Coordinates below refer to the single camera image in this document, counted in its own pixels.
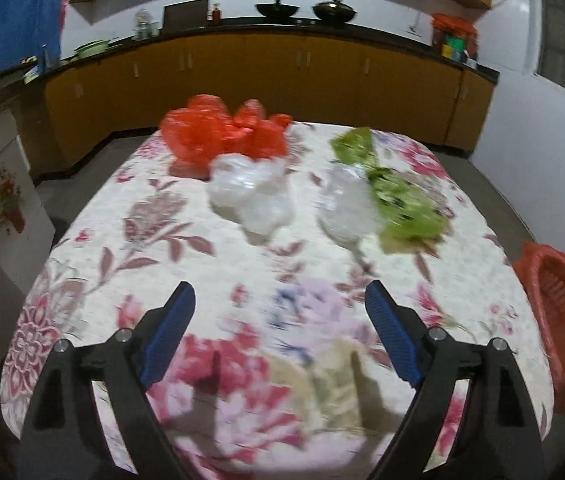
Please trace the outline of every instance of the metal screw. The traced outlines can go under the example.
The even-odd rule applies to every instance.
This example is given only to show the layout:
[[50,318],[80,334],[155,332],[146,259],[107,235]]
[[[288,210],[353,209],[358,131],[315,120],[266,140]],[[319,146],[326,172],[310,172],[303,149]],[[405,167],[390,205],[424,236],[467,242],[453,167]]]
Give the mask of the metal screw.
[[492,345],[494,345],[494,348],[496,350],[507,350],[507,341],[505,341],[504,339],[496,337],[491,343]]
[[63,353],[67,348],[69,348],[69,339],[58,339],[54,345],[53,349],[56,352]]
[[129,328],[121,328],[118,332],[115,333],[114,337],[117,341],[124,343],[131,339],[131,335],[133,332]]
[[447,337],[447,332],[445,332],[442,328],[435,326],[429,331],[429,337],[434,341],[442,341]]

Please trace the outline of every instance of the gray floor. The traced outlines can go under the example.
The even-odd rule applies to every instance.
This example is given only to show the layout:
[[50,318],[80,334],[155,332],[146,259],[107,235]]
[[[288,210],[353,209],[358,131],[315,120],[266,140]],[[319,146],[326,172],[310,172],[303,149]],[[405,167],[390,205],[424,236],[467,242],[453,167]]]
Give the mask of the gray floor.
[[[38,195],[54,223],[69,226],[104,181],[146,138],[140,136],[112,140],[74,177],[40,183]],[[469,160],[446,153],[436,155],[485,217],[509,259],[519,259],[522,243],[531,242],[533,238],[509,204]],[[549,470],[565,459],[565,417],[554,416],[551,433],[543,447]]]

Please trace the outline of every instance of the clear plastic bag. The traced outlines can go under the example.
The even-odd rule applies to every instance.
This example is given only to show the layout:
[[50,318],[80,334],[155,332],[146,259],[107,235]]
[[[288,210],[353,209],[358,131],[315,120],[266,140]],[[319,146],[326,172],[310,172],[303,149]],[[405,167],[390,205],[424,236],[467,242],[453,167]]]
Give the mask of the clear plastic bag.
[[269,236],[293,218],[283,158],[253,161],[246,155],[218,156],[210,165],[210,202],[236,211],[246,231]]
[[322,189],[318,216],[325,231],[340,242],[353,242],[383,227],[372,191],[361,166],[336,162]]

